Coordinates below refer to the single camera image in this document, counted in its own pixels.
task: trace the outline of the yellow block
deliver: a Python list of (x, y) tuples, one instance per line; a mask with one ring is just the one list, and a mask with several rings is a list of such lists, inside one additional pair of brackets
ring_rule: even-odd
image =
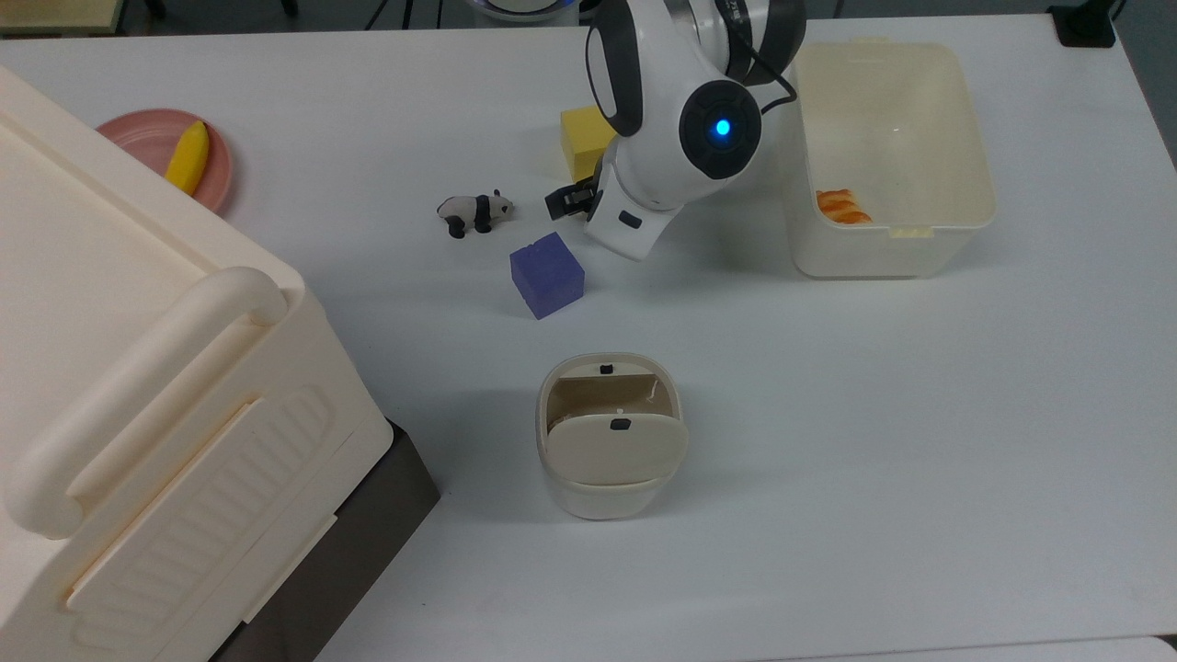
[(597, 106), (560, 113), (560, 145), (568, 161), (572, 181), (592, 177), (597, 161), (617, 133)]

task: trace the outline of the plastic container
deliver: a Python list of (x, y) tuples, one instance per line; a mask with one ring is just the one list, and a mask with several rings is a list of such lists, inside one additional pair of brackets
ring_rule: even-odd
[(474, 27), (572, 27), (580, 20), (577, 0), (466, 0)]
[(0, 662), (206, 661), (392, 430), (293, 269), (0, 90)]
[(584, 355), (557, 365), (539, 391), (536, 426), (552, 498), (585, 519), (638, 514), (686, 457), (674, 382), (639, 355)]
[[(802, 121), (778, 150), (797, 267), (814, 278), (939, 271), (996, 211), (960, 64), (938, 44), (809, 44), (796, 59)], [(843, 225), (817, 191), (853, 191), (873, 223)]]

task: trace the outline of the storage box handle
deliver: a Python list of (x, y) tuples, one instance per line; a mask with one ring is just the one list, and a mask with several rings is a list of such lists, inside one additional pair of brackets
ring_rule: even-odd
[(13, 522), (49, 539), (73, 535), (85, 517), (81, 504), (66, 494), (73, 481), (245, 313), (259, 326), (286, 316), (281, 290), (257, 269), (232, 266), (189, 287), (12, 466), (4, 502)]

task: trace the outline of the purple cube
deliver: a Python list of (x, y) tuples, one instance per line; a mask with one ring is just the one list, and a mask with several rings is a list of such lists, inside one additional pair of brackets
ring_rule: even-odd
[(585, 296), (585, 270), (556, 232), (511, 253), (511, 280), (536, 319)]

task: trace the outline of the white table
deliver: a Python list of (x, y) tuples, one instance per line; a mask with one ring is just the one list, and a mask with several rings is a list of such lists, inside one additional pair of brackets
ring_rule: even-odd
[[(1065, 51), (1046, 16), (809, 40), (858, 35), (946, 44), (980, 117), (999, 213), (927, 280), (798, 276), (769, 159), (641, 264), (546, 220), (557, 113), (591, 102), (576, 28), (6, 42), (0, 64), (91, 125), (215, 124), (228, 220), (302, 272), (434, 472), (441, 502), (325, 661), (1177, 631), (1177, 177), (1123, 51)], [(450, 239), (434, 207), (494, 187), (516, 220)], [(537, 322), (507, 256), (553, 229), (588, 293)], [(643, 516), (585, 523), (544, 491), (534, 398), (605, 350), (667, 368), (692, 448)]]

